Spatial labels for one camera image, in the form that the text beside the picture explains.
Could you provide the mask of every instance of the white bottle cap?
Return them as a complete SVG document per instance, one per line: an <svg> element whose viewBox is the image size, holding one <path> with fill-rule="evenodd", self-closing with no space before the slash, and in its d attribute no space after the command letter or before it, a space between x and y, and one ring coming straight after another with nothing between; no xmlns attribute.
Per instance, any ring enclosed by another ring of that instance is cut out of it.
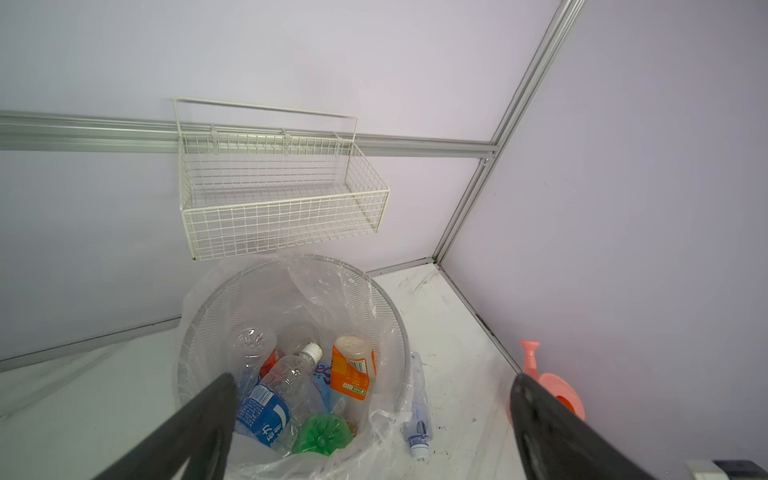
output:
<svg viewBox="0 0 768 480"><path fill-rule="evenodd" d="M411 445L411 456L416 460L424 460L429 458L429 445L425 443L417 443Z"/></svg>
<svg viewBox="0 0 768 480"><path fill-rule="evenodd" d="M323 357L323 349L321 349L320 345L316 343L308 344L302 349L302 352L311 356L312 359L315 361L315 364L317 364L320 361L320 359Z"/></svg>

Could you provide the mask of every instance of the wall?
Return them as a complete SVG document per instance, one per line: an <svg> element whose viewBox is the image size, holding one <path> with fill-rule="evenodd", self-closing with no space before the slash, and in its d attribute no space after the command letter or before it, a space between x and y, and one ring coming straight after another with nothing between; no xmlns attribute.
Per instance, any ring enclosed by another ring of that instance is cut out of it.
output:
<svg viewBox="0 0 768 480"><path fill-rule="evenodd" d="M590 0L445 261L658 478L768 468L766 45L765 2Z"/></svg>
<svg viewBox="0 0 768 480"><path fill-rule="evenodd" d="M477 160L370 158L388 182L378 233L291 249L363 269L430 257ZM166 154L0 152L0 359L181 314L192 261Z"/></svg>
<svg viewBox="0 0 768 480"><path fill-rule="evenodd" d="M186 95L486 141L558 3L3 2L0 109L171 119Z"/></svg>

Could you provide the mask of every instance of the white wire basket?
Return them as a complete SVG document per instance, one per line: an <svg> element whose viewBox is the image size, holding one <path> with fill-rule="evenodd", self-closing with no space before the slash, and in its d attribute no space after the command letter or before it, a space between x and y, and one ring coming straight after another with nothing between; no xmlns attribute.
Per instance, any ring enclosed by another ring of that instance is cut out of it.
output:
<svg viewBox="0 0 768 480"><path fill-rule="evenodd" d="M354 135L185 129L178 102L346 116L175 98L181 216L194 260L379 231L389 188Z"/></svg>

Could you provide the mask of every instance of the bottle with orange label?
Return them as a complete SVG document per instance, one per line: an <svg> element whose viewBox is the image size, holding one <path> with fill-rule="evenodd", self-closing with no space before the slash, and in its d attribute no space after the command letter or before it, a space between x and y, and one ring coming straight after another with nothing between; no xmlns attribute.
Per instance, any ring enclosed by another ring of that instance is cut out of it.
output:
<svg viewBox="0 0 768 480"><path fill-rule="evenodd" d="M373 343L364 336L340 336L333 344L331 388L364 401L376 380Z"/></svg>

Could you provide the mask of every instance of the trash can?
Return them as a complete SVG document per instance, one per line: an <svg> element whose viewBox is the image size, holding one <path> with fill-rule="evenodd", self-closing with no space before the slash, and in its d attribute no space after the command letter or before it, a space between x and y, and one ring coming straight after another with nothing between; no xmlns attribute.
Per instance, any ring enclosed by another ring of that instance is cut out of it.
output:
<svg viewBox="0 0 768 480"><path fill-rule="evenodd" d="M311 326L330 363L338 336L364 333L373 342L376 381L358 433L326 457L300 453L263 463L228 462L228 478L370 478L386 469L410 415L410 347L387 294L347 263L320 255L231 257L214 267L184 299L174 369L177 407L228 371L231 335L256 326L278 338Z"/></svg>

